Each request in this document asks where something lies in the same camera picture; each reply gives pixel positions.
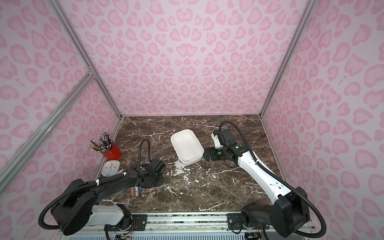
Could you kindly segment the white storage box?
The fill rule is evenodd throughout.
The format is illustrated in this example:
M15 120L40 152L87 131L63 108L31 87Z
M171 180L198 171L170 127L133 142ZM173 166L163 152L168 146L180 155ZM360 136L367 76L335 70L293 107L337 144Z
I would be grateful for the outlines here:
M171 143L183 165L189 166L202 160L204 148L192 130L185 129L174 133Z

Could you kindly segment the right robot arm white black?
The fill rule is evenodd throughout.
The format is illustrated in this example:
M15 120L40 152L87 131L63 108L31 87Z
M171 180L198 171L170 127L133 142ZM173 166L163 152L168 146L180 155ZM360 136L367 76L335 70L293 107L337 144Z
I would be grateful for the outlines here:
M206 148L204 158L208 161L232 161L245 170L264 190L272 205L252 202L241 209L239 222L233 228L251 228L270 225L286 238L301 228L310 219L309 207L301 197L276 180L265 164L251 152L245 143L238 142L229 129L212 133L214 147Z

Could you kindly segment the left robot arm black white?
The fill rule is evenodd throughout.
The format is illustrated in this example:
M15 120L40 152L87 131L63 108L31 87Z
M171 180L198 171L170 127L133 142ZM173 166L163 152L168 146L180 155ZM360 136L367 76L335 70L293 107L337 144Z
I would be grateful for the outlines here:
M130 231L134 228L134 220L125 205L101 206L100 202L123 190L161 186L165 167L164 162L153 159L112 177L90 182L77 179L44 208L39 225L47 230L59 229L65 236L97 225Z

